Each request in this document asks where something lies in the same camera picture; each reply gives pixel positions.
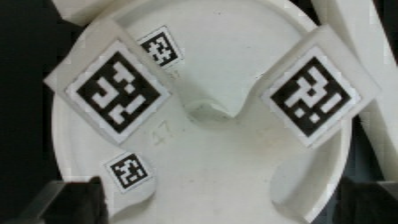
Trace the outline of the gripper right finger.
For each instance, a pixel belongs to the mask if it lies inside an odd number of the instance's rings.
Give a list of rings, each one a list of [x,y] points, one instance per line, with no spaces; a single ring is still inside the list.
[[[337,186],[333,224],[398,224],[398,182],[355,182]]]

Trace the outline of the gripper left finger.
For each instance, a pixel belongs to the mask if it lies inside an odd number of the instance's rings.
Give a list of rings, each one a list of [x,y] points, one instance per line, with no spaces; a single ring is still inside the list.
[[[10,224],[108,224],[101,178],[51,181]]]

